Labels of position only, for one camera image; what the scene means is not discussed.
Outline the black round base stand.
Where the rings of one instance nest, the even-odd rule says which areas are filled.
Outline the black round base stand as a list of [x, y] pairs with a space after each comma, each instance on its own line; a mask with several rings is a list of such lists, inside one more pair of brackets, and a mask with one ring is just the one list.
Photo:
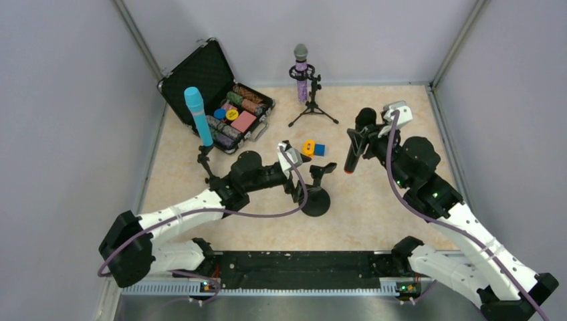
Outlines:
[[310, 174], [313, 183], [307, 185], [307, 201], [302, 212], [310, 217], [320, 217], [327, 213], [331, 200], [328, 192], [322, 187], [322, 179], [325, 174], [332, 173], [337, 163], [328, 163], [325, 166], [311, 165]]

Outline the black orange-tipped microphone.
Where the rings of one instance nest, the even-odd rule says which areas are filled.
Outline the black orange-tipped microphone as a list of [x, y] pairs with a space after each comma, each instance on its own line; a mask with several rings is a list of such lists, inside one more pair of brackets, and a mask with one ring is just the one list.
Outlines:
[[368, 135], [376, 127], [376, 118], [376, 111], [365, 107], [355, 118], [355, 128], [347, 130], [347, 135], [350, 139], [350, 147], [344, 164], [344, 171], [347, 174], [352, 174], [355, 171], [358, 161], [368, 144]]

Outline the black tripod mic stand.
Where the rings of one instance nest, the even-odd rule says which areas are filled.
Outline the black tripod mic stand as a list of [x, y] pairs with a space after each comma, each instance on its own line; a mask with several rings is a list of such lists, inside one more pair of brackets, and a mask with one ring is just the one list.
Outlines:
[[221, 179], [213, 173], [209, 165], [209, 161], [210, 161], [209, 153], [213, 149], [214, 146], [201, 145], [199, 147], [199, 155], [197, 156], [197, 162], [204, 168], [204, 170], [209, 176], [208, 178], [205, 179], [205, 182], [209, 185], [211, 189], [218, 189]]

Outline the purple glitter microphone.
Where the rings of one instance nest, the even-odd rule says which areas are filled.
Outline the purple glitter microphone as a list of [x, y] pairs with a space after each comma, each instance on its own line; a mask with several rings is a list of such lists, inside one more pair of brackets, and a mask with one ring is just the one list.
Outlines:
[[307, 47], [299, 43], [294, 49], [294, 56], [296, 58], [295, 64], [295, 76], [297, 82], [297, 91], [298, 91], [298, 101], [304, 103], [307, 101], [307, 78], [306, 78], [306, 70], [308, 69], [307, 64], [307, 55], [308, 49]]

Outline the teal blue microphone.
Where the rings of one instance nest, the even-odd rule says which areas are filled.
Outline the teal blue microphone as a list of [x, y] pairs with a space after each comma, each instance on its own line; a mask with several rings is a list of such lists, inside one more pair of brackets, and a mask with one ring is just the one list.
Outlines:
[[191, 86], [186, 88], [183, 94], [185, 98], [185, 104], [193, 117], [195, 128], [197, 129], [203, 146], [212, 146], [213, 138], [211, 136], [209, 124], [207, 122], [205, 105], [201, 92], [198, 88]]

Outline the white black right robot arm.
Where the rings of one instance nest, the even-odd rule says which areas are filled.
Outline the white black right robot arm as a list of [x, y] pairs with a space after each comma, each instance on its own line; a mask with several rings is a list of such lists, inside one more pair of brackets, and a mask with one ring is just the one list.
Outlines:
[[458, 261], [406, 237], [392, 251], [405, 269], [451, 288], [486, 320], [546, 317], [542, 304], [557, 289], [558, 280], [524, 265], [481, 224], [462, 195], [437, 174], [441, 158], [427, 138], [401, 140], [398, 126], [391, 124], [369, 124], [347, 134], [351, 145], [346, 172], [352, 173], [361, 158], [378, 159], [401, 204], [447, 236], [465, 256]]

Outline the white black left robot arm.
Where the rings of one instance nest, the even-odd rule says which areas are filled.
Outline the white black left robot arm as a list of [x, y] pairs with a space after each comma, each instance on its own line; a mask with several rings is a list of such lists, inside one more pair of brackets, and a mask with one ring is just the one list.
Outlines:
[[118, 287], [127, 288], [150, 274], [170, 270], [195, 271], [205, 260], [205, 248], [198, 241], [168, 246], [176, 236], [201, 224], [230, 215], [245, 216], [251, 192], [283, 186], [293, 193], [293, 176], [310, 157], [282, 142], [277, 161], [263, 165], [259, 153], [242, 152], [224, 177], [211, 175], [207, 188], [175, 205], [152, 213], [119, 214], [99, 245], [103, 264], [100, 278], [111, 277]]

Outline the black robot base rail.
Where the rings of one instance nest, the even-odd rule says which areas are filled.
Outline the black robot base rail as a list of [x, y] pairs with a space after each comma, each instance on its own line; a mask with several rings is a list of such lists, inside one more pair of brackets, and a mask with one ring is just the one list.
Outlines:
[[388, 251], [216, 251], [194, 274], [227, 290], [377, 289], [388, 278], [426, 277]]

